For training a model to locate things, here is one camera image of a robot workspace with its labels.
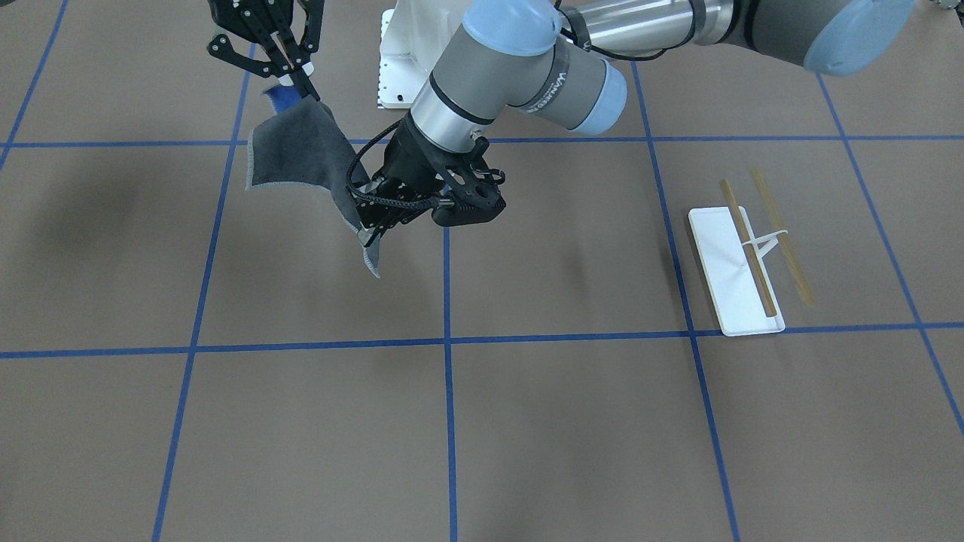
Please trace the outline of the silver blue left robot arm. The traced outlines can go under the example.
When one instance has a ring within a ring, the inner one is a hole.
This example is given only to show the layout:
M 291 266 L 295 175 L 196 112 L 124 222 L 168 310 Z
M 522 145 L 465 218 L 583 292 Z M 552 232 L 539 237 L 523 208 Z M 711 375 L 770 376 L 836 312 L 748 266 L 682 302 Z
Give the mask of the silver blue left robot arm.
M 371 247 L 429 212 L 442 227 L 489 222 L 506 203 L 485 132 L 506 108 L 596 136 L 619 119 L 627 82 L 613 59 L 650 61 L 686 44 L 732 44 L 821 75 L 870 65 L 912 1 L 475 1 L 409 113 L 389 127 L 383 165 L 346 191 Z

